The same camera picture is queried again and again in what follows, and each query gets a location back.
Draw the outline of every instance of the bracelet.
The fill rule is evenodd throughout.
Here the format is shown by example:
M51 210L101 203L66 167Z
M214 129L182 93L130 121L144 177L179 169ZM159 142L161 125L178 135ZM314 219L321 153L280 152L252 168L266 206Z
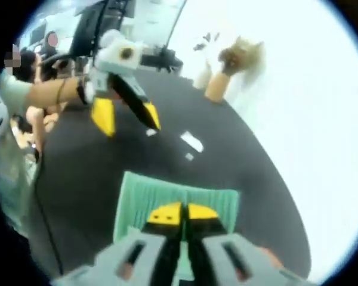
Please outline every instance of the bracelet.
M60 103L61 91L62 91L62 89L63 89L65 83L66 83L66 79L64 79L64 81L62 82L60 88L58 89L57 98L55 99L55 104L56 104L56 105Z

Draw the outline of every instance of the mint green object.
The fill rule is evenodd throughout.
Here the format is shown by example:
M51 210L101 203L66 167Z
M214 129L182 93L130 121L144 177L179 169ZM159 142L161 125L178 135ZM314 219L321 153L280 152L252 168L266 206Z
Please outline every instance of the mint green object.
M127 235L128 227L141 229L152 210L177 201L212 208L219 214L227 232L233 232L239 207L239 192L194 188L125 172L118 199L113 241Z

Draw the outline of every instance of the computer monitor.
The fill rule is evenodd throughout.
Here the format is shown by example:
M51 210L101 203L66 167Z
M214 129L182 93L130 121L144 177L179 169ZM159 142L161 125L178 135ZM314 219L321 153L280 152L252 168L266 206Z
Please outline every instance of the computer monitor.
M29 45L33 45L39 41L42 41L45 37L45 30L47 28L47 24L44 23L41 26L35 28L30 34L30 42Z

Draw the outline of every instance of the person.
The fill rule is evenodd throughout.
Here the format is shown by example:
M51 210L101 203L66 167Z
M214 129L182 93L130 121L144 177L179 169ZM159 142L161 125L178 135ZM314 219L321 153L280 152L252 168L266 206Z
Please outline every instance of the person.
M20 66L12 68L13 76L23 82L41 83L41 56L33 51L22 49L20 51L20 61ZM25 118L19 114L14 114L13 116L20 131L33 133L36 161L39 160L45 142L44 117L57 111L60 111L60 109L56 106L44 109L29 106Z
M43 109L76 98L86 104L93 100L95 93L89 87L87 77L49 80L39 84L17 79L13 70L20 67L20 52L13 47L12 53L5 59L5 67L0 74L1 115L25 117L30 106ZM33 181L29 178L24 153L17 145L9 120L5 122L0 125L0 205L7 218L9 232L30 255L27 212Z
M43 47L40 50L43 60L47 60L57 55L58 37L55 31L50 31L45 35ZM64 69L68 65L69 61L57 60L45 64L42 68L42 81L56 79L58 71Z

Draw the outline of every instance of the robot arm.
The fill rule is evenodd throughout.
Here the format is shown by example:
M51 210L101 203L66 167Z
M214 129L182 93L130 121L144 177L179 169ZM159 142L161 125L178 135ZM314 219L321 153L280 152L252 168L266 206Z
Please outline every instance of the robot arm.
M140 233L103 250L94 267L80 268L56 281L73 285L172 285L185 236L197 286L312 286L239 234L227 234L215 211L181 203L152 211Z
M160 129L155 106L148 100L133 75L142 59L143 44L126 40L120 33L110 30L102 36L100 46L102 49L96 55L94 67L89 73L92 90L98 94L96 99L101 100L104 105L112 105L112 98L109 97L111 88L140 122L148 128Z

